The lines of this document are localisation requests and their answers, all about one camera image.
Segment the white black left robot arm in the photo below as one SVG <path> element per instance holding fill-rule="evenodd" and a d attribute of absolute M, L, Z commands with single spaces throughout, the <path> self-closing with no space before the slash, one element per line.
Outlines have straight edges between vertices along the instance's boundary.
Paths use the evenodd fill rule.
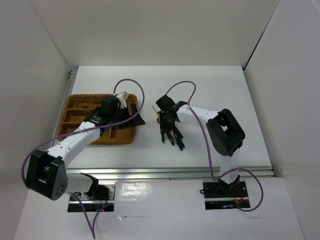
<path fill-rule="evenodd" d="M 87 146 L 113 128 L 122 130 L 145 124 L 136 103 L 128 103 L 130 97 L 126 91 L 104 96 L 75 131 L 62 136 L 62 141 L 45 151 L 38 147 L 32 150 L 27 157 L 29 162 L 22 166 L 27 169 L 22 171 L 25 186 L 53 201 L 71 193 L 81 193 L 88 200 L 99 197 L 107 188 L 97 178 L 87 173 L 68 175 L 67 167 Z"/>

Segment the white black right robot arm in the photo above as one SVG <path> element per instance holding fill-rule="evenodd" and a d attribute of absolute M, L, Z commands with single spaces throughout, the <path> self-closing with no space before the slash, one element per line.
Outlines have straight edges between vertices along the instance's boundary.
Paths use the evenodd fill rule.
<path fill-rule="evenodd" d="M 245 132 L 229 109 L 221 111 L 206 110 L 189 106 L 185 101 L 175 103 L 169 96 L 163 95 L 156 102 L 160 111 L 161 141 L 168 137 L 170 143 L 182 151 L 185 148 L 183 135 L 176 122 L 189 123 L 208 132 L 211 143 L 220 155 L 218 190 L 223 196 L 230 196 L 240 181 L 238 172 L 240 147 L 246 137 Z"/>

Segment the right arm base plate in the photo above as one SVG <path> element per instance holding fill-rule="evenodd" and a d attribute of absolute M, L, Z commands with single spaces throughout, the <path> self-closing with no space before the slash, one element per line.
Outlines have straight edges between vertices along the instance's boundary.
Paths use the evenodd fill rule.
<path fill-rule="evenodd" d="M 203 188 L 199 192 L 204 195 L 206 210 L 237 209 L 237 205 L 242 209 L 251 208 L 244 181 L 240 181 L 230 192 L 223 192 L 218 182 L 204 182 L 202 185 Z"/>

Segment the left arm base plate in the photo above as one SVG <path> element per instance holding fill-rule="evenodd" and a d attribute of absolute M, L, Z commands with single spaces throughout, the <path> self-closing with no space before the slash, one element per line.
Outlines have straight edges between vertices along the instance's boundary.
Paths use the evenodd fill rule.
<path fill-rule="evenodd" d="M 84 210 L 89 213 L 113 212 L 115 208 L 116 185 L 114 183 L 102 185 L 96 193 L 75 192 L 83 204 Z"/>

